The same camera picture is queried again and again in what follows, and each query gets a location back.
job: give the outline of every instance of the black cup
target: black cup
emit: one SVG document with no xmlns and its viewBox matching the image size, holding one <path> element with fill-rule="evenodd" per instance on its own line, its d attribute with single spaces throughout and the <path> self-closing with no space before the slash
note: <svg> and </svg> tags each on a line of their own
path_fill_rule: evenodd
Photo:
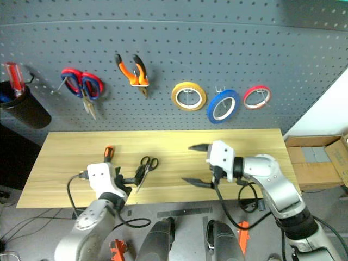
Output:
<svg viewBox="0 0 348 261">
<path fill-rule="evenodd" d="M 0 83 L 0 90 L 7 96 L 14 97 L 14 91 L 9 81 Z M 27 86 L 19 97 L 0 103 L 0 108 L 33 129 L 46 127 L 52 119 Z"/>
</svg>

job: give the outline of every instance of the screwdriver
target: screwdriver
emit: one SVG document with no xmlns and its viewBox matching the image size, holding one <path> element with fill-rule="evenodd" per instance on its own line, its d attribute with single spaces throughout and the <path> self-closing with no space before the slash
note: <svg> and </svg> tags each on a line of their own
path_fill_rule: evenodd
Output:
<svg viewBox="0 0 348 261">
<path fill-rule="evenodd" d="M 19 97 L 24 92 L 24 81 L 22 72 L 18 66 L 18 64 L 13 63 L 12 61 L 7 61 L 5 63 L 5 68 L 7 71 L 7 74 L 9 75 L 9 80 L 12 89 L 15 92 L 15 96 Z"/>
<path fill-rule="evenodd" d="M 113 155 L 114 155 L 114 147 L 112 145 L 108 145 L 105 148 L 105 152 L 104 152 L 104 162 L 111 162 Z"/>
</svg>

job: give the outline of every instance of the black cable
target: black cable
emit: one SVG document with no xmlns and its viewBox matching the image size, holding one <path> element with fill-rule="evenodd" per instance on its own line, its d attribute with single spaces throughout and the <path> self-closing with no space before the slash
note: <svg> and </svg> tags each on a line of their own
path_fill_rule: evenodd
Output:
<svg viewBox="0 0 348 261">
<path fill-rule="evenodd" d="M 139 219 L 131 219 L 131 220 L 127 220 L 125 223 L 120 223 L 120 224 L 116 225 L 116 226 L 113 228 L 113 231 L 114 231 L 115 229 L 117 229 L 117 228 L 119 228 L 119 227 L 121 227 L 121 226 L 127 224 L 127 223 L 135 222 L 135 221 L 147 221 L 146 226 L 148 226 L 148 225 L 151 224 L 151 220 L 150 220 L 150 219 L 146 219 L 146 218 L 144 218 L 144 217 L 139 218 Z"/>
<path fill-rule="evenodd" d="M 48 209 L 48 210 L 45 210 L 44 212 L 42 212 L 42 213 L 39 214 L 38 216 L 30 217 L 30 218 L 28 218 L 28 219 L 25 219 L 25 220 L 19 222 L 19 223 L 16 224 L 13 228 L 11 228 L 10 230 L 8 230 L 8 231 L 0 238 L 0 240 L 2 240 L 4 237 L 6 237 L 6 235 L 7 235 L 8 233 L 10 233 L 13 229 L 15 229 L 15 228 L 16 228 L 17 226 L 19 226 L 20 224 L 22 224 L 22 223 L 24 223 L 24 222 L 30 220 L 29 222 L 27 222 L 26 224 L 24 224 L 22 227 L 20 227 L 15 233 L 17 233 L 19 230 L 21 230 L 23 227 L 25 227 L 25 226 L 28 225 L 29 223 L 33 222 L 36 218 L 38 218 L 38 217 L 40 217 L 40 216 L 46 214 L 46 213 L 49 212 L 50 210 L 52 210 L 52 208 L 50 208 L 50 209 Z"/>
<path fill-rule="evenodd" d="M 283 261 L 287 261 L 287 257 L 285 256 L 285 232 L 282 230 L 282 256 L 283 256 Z"/>
<path fill-rule="evenodd" d="M 236 228 L 238 228 L 238 229 L 240 229 L 240 230 L 249 230 L 249 229 L 252 229 L 253 227 L 255 227 L 255 226 L 257 226 L 258 224 L 260 224 L 261 221 L 263 221 L 266 217 L 268 217 L 269 215 L 272 214 L 272 212 L 268 212 L 268 213 L 265 214 L 263 217 L 261 217 L 258 221 L 256 221 L 254 224 L 252 224 L 252 225 L 250 225 L 250 226 L 248 226 L 248 227 L 241 227 L 241 226 L 239 226 L 239 225 L 233 220 L 233 218 L 232 218 L 231 215 L 229 214 L 229 212 L 228 212 L 228 210 L 227 210 L 227 207 L 226 207 L 226 205 L 225 205 L 225 203 L 224 203 L 224 201 L 223 201 L 223 198 L 222 198 L 222 196 L 221 196 L 221 194 L 220 194 L 220 191 L 219 191 L 219 188 L 218 188 L 218 185 L 217 185 L 217 184 L 214 185 L 214 189 L 215 189 L 215 191 L 216 191 L 216 194 L 217 194 L 217 196 L 218 196 L 218 198 L 219 198 L 219 201 L 220 201 L 220 203 L 221 203 L 222 209 L 223 209 L 223 211 L 225 212 L 227 218 L 230 220 L 230 222 L 232 223 L 233 226 L 235 226 Z"/>
<path fill-rule="evenodd" d="M 121 217 L 119 211 L 116 211 L 116 215 L 117 215 L 117 217 L 121 220 L 122 223 L 119 224 L 119 225 L 117 225 L 116 227 L 114 227 L 113 230 L 116 229 L 116 228 L 118 228 L 118 227 L 120 227 L 120 226 L 122 226 L 122 225 L 126 225 L 127 227 L 133 227 L 133 228 L 142 228 L 142 227 L 147 227 L 148 225 L 151 224 L 151 220 L 150 220 L 150 219 L 146 219 L 146 218 L 132 219 L 132 220 L 126 221 L 126 220 L 124 220 L 124 219 Z M 132 224 L 129 224 L 130 222 L 138 221 L 138 220 L 145 220 L 145 221 L 147 221 L 147 223 L 144 224 L 144 225 L 132 225 Z"/>
<path fill-rule="evenodd" d="M 79 177 L 79 175 L 74 175 L 74 176 L 72 176 L 72 177 L 69 179 L 69 181 L 66 183 L 66 192 L 67 192 L 67 196 L 69 197 L 69 200 L 70 200 L 70 203 L 71 203 L 71 206 L 72 206 L 72 209 L 73 209 L 73 211 L 74 211 L 74 213 L 75 213 L 76 218 L 77 218 L 79 215 L 77 214 L 77 209 L 76 209 L 76 206 L 75 206 L 75 204 L 74 204 L 74 200 L 72 200 L 72 196 L 71 196 L 71 193 L 70 193 L 70 183 L 72 182 L 72 180 L 73 180 L 74 178 L 78 178 L 78 177 Z"/>
<path fill-rule="evenodd" d="M 239 190 L 239 193 L 238 193 L 238 205 L 240 206 L 240 208 L 245 212 L 245 213 L 253 213 L 256 209 L 257 209 L 257 202 L 259 200 L 259 198 L 257 197 L 257 193 L 256 193 L 256 190 L 255 188 L 253 187 L 252 184 L 255 184 L 255 182 L 250 182 L 250 183 L 247 183 L 245 185 L 243 185 L 241 187 L 241 189 Z M 252 189 L 252 192 L 254 193 L 254 200 L 255 200 L 255 205 L 253 207 L 253 209 L 251 210 L 246 210 L 245 209 L 245 206 L 243 206 L 243 204 L 241 203 L 241 199 L 240 199 L 240 195 L 241 195 L 241 192 L 243 191 L 243 189 L 245 187 L 249 186 L 251 189 Z"/>
<path fill-rule="evenodd" d="M 49 217 L 49 216 L 38 216 L 38 217 L 35 217 L 36 219 L 59 219 L 59 220 L 74 220 L 72 218 L 68 218 L 68 217 Z"/>
<path fill-rule="evenodd" d="M 33 235 L 33 234 L 35 234 L 35 233 L 37 233 L 37 232 L 43 230 L 43 229 L 53 220 L 53 218 L 55 218 L 61 211 L 62 211 L 62 208 L 59 209 L 59 210 L 57 211 L 57 213 L 56 213 L 52 218 L 50 218 L 50 219 L 46 222 L 46 224 L 44 224 L 41 228 L 39 228 L 39 229 L 36 230 L 35 232 L 31 232 L 31 233 L 29 233 L 29 234 L 20 235 L 19 237 L 13 238 L 13 236 L 14 236 L 15 234 L 18 233 L 18 231 L 17 231 L 16 233 L 14 233 L 14 234 L 6 241 L 6 244 L 9 243 L 9 242 L 11 242 L 11 241 L 13 241 L 13 240 L 15 240 L 15 239 L 27 237 L 27 236 L 29 236 L 29 235 Z"/>
<path fill-rule="evenodd" d="M 336 237 L 337 237 L 337 238 L 339 239 L 339 241 L 341 242 L 341 244 L 342 244 L 342 246 L 343 246 L 343 248 L 344 248 L 344 250 L 345 250 L 345 252 L 346 252 L 346 254 L 347 254 L 347 256 L 348 256 L 348 246 L 347 246 L 346 242 L 344 241 L 344 239 L 341 237 L 341 235 L 340 235 L 332 226 L 330 226 L 328 223 L 326 223 L 324 220 L 321 220 L 320 218 L 318 218 L 318 217 L 316 217 L 316 216 L 313 216 L 313 218 L 314 218 L 316 221 L 322 223 L 322 224 L 323 224 L 324 226 L 326 226 L 327 228 L 329 228 L 329 229 L 336 235 Z"/>
<path fill-rule="evenodd" d="M 11 206 L 13 206 L 14 204 L 16 204 L 16 202 L 9 203 L 8 205 L 6 205 L 6 203 L 2 203 L 2 206 L 1 206 L 2 208 L 1 208 L 1 210 L 0 210 L 0 216 L 1 216 L 2 212 L 4 211 L 4 208 L 11 207 Z"/>
</svg>

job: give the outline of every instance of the tape roll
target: tape roll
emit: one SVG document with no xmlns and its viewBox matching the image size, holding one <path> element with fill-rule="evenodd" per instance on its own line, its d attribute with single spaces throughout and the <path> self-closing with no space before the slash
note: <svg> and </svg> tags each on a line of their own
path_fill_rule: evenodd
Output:
<svg viewBox="0 0 348 261">
<path fill-rule="evenodd" d="M 191 90 L 197 93 L 198 96 L 200 97 L 199 101 L 192 105 L 184 104 L 181 101 L 179 101 L 178 96 L 184 90 Z M 192 83 L 192 82 L 183 82 L 183 83 L 177 84 L 172 90 L 171 98 L 172 98 L 172 102 L 176 106 L 178 106 L 182 110 L 188 110 L 188 111 L 201 109 L 207 101 L 206 92 L 198 84 Z"/>
<path fill-rule="evenodd" d="M 230 99 L 232 101 L 231 107 L 222 116 L 216 116 L 215 112 L 217 107 L 223 102 Z M 240 106 L 240 97 L 234 90 L 226 90 L 214 97 L 207 109 L 207 116 L 211 123 L 223 123 L 231 118 L 238 110 Z"/>
<path fill-rule="evenodd" d="M 266 91 L 267 92 L 267 96 L 265 97 L 265 99 L 262 102 L 259 102 L 257 104 L 254 104 L 254 105 L 247 104 L 246 103 L 246 99 L 249 97 L 250 94 L 252 94 L 255 91 Z M 249 110 L 256 110 L 256 109 L 260 109 L 263 106 L 265 106 L 268 103 L 268 101 L 271 99 L 271 97 L 272 97 L 271 91 L 270 91 L 270 89 L 267 86 L 265 86 L 265 85 L 257 85 L 257 86 L 254 86 L 254 87 L 250 88 L 249 90 L 247 90 L 244 93 L 244 95 L 243 95 L 243 103 L 244 103 L 244 106 L 247 109 L 249 109 Z"/>
</svg>

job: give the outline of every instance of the wooden table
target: wooden table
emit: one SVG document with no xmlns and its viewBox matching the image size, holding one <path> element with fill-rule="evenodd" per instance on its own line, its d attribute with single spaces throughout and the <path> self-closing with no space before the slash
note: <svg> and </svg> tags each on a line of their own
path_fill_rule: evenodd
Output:
<svg viewBox="0 0 348 261">
<path fill-rule="evenodd" d="M 283 174 L 297 187 L 297 180 L 279 129 L 179 130 L 139 132 L 50 132 L 24 187 L 18 208 L 71 207 L 67 193 L 68 179 L 87 165 L 103 162 L 107 145 L 115 145 L 112 163 L 121 166 L 125 178 L 133 177 L 143 156 L 159 159 L 159 166 L 149 172 L 141 189 L 132 191 L 127 204 L 216 200 L 214 190 L 197 188 L 182 177 L 210 182 L 212 174 L 205 162 L 206 153 L 188 150 L 200 143 L 223 140 L 234 147 L 237 156 L 267 153 L 280 163 Z M 222 181 L 225 199 L 237 198 L 240 186 Z M 71 183 L 72 197 L 79 207 L 95 200 L 88 181 Z M 252 198 L 245 189 L 243 197 Z"/>
</svg>

